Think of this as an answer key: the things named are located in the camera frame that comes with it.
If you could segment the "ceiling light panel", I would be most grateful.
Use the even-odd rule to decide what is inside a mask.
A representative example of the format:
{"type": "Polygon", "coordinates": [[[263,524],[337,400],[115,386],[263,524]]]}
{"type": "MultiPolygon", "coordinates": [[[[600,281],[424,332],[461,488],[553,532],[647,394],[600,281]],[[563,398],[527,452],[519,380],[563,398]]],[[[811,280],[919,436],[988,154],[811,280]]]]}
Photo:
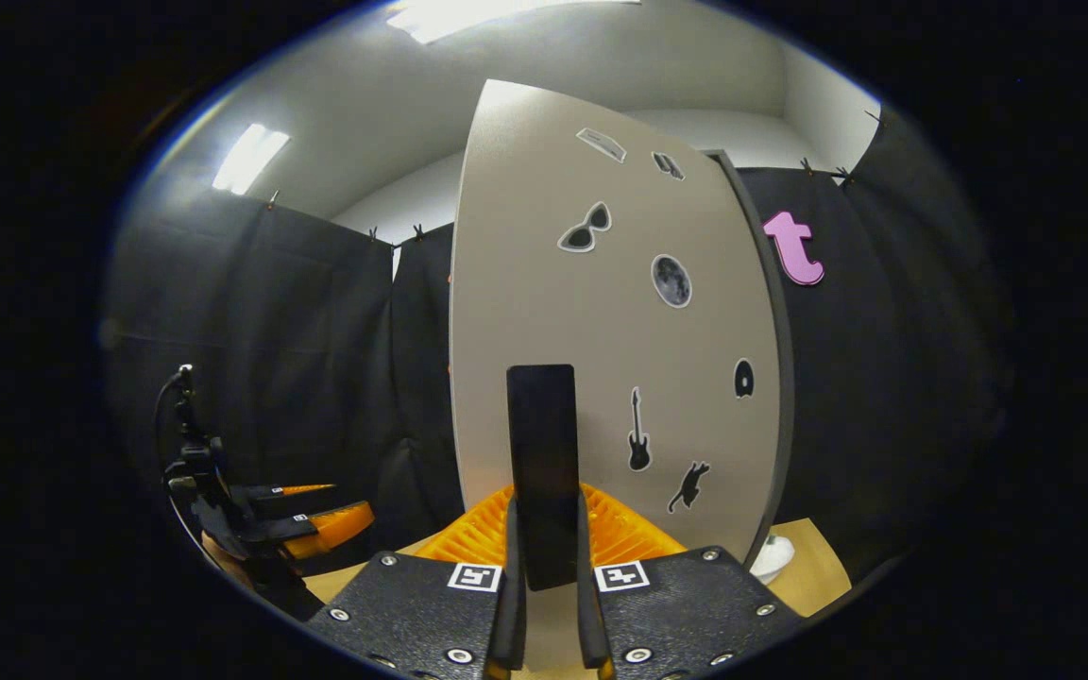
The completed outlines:
{"type": "Polygon", "coordinates": [[[642,0],[399,0],[385,24],[416,44],[435,44],[497,18],[565,7],[639,7],[642,0]]]}
{"type": "Polygon", "coordinates": [[[230,147],[223,163],[217,168],[212,188],[242,196],[249,191],[260,173],[288,145],[290,135],[281,129],[251,124],[230,147]]]}

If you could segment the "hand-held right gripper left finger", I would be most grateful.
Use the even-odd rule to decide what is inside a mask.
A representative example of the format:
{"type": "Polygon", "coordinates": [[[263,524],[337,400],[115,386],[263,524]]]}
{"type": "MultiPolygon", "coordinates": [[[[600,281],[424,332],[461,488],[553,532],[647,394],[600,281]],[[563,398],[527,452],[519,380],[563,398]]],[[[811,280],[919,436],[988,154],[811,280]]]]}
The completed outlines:
{"type": "Polygon", "coordinates": [[[308,620],[394,680],[511,680],[526,655],[526,569],[506,486],[415,552],[378,552],[308,620]]]}

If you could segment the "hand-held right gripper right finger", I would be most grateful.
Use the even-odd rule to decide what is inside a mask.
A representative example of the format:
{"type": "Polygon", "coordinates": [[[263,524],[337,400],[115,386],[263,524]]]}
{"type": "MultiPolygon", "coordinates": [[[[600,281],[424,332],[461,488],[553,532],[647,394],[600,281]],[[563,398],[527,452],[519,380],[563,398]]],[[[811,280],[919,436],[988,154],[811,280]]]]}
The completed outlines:
{"type": "Polygon", "coordinates": [[[577,548],[580,653],[599,680],[717,680],[805,625],[725,547],[688,551],[588,484],[577,548]]]}

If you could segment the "black backdrop cloth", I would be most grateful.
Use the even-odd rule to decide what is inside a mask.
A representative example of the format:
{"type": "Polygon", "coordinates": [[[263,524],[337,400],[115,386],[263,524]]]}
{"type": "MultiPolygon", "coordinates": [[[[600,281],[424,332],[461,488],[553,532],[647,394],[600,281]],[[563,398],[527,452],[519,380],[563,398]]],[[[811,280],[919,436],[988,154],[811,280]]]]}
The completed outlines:
{"type": "MultiPolygon", "coordinates": [[[[846,169],[739,149],[761,124],[698,137],[668,112],[629,118],[728,152],[782,267],[795,415],[774,522],[871,537],[924,520],[996,435],[1013,379],[1009,290],[941,156],[892,110],[846,169]]],[[[226,482],[335,484],[370,503],[382,547],[457,520],[470,507],[452,417],[454,223],[394,246],[151,173],[106,298],[110,404],[129,456],[162,462],[144,404],[191,364],[226,482]]]]}

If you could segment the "white round object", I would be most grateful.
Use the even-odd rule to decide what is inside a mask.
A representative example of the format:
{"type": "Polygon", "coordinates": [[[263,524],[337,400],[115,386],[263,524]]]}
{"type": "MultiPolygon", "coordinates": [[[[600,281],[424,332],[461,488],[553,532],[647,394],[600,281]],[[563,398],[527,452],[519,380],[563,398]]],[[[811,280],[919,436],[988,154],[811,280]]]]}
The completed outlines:
{"type": "Polygon", "coordinates": [[[795,547],[789,537],[771,534],[764,539],[761,551],[750,567],[750,573],[761,584],[771,584],[774,578],[783,571],[794,556],[795,547]]]}

